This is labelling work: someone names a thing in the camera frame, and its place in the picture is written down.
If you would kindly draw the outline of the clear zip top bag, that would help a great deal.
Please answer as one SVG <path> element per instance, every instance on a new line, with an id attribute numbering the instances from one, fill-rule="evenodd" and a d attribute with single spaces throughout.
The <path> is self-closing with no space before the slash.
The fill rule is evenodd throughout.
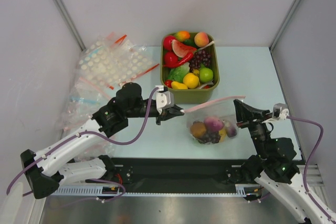
<path id="1" fill-rule="evenodd" d="M 238 135 L 238 127 L 236 122 L 235 107 L 233 101 L 235 99 L 244 101 L 245 98 L 246 97 L 244 95 L 225 97 L 207 101 L 205 103 L 199 104 L 197 106 L 185 110 L 186 127 L 189 133 L 190 133 L 190 127 L 194 122 L 204 122 L 204 119 L 206 117 L 216 116 L 224 122 L 223 128 L 225 128 L 226 124 L 233 124 L 237 129 L 237 135 Z M 191 133 L 190 135 L 195 141 L 197 141 L 197 138 L 193 137 Z M 232 138 L 226 136 L 224 141 L 227 139 L 229 140 L 235 139 L 237 135 Z"/>

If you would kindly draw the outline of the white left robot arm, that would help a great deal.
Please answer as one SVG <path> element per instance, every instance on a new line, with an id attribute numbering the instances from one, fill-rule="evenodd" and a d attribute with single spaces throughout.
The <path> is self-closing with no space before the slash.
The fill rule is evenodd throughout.
<path id="1" fill-rule="evenodd" d="M 174 95 L 165 86 L 155 87 L 148 99 L 142 98 L 141 86 L 126 83 L 116 92 L 105 106 L 89 117 L 71 136 L 37 151 L 25 150 L 20 159 L 35 199 L 53 194 L 61 185 L 81 180 L 110 182 L 115 178 L 115 165 L 107 155 L 100 155 L 91 161 L 71 163 L 70 160 L 88 148 L 107 141 L 114 145 L 126 146 L 137 141 L 144 131 L 149 118 L 156 124 L 177 116 L 183 116 L 184 109 L 174 102 Z M 116 133 L 129 125 L 128 119 L 143 118 L 136 137 L 127 142 L 112 139 Z"/>

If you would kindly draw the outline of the yellow toy lemon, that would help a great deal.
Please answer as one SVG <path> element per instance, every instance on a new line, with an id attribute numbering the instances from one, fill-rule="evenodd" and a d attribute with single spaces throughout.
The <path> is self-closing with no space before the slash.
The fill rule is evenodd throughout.
<path id="1" fill-rule="evenodd" d="M 220 139 L 219 142 L 223 142 L 225 137 L 227 136 L 225 128 L 222 128 L 220 131 L 218 131 Z"/>

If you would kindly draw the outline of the pink toy onion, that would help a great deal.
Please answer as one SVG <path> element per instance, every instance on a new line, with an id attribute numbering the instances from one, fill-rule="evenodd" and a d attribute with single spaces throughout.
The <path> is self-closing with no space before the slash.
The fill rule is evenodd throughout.
<path id="1" fill-rule="evenodd" d="M 204 124 L 209 133 L 218 132 L 224 127 L 224 122 L 216 116 L 206 117 Z"/>

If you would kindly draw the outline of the dark purple toy grapes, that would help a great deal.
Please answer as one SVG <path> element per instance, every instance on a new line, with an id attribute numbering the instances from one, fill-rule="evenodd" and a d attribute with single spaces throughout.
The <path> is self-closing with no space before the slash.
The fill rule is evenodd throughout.
<path id="1" fill-rule="evenodd" d="M 221 140 L 219 132 L 205 133 L 201 138 L 197 138 L 200 144 L 217 144 Z"/>

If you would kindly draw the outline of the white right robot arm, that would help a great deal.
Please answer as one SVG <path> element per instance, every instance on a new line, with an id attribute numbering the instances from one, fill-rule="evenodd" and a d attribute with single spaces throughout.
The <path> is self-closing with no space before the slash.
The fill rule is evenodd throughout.
<path id="1" fill-rule="evenodd" d="M 235 99 L 237 127 L 248 129 L 257 154 L 241 167 L 227 172 L 227 181 L 258 183 L 276 197 L 299 223 L 335 223 L 332 211 L 307 183 L 307 171 L 300 171 L 293 159 L 292 140 L 271 137 L 267 125 L 281 120 L 296 120 L 285 104 L 275 104 L 272 111 L 253 108 Z"/>

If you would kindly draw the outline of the purple toy eggplant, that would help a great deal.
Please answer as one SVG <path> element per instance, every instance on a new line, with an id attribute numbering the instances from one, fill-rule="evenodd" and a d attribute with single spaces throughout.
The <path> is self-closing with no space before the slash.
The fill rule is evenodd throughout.
<path id="1" fill-rule="evenodd" d="M 237 129 L 233 124 L 226 124 L 225 131 L 227 137 L 229 138 L 235 137 L 237 135 Z"/>

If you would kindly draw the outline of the brown toy kiwi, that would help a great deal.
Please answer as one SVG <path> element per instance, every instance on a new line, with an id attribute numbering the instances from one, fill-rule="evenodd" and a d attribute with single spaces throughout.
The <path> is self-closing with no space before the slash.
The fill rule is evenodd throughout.
<path id="1" fill-rule="evenodd" d="M 207 132 L 207 128 L 203 122 L 194 122 L 190 127 L 190 133 L 195 138 L 202 138 Z"/>

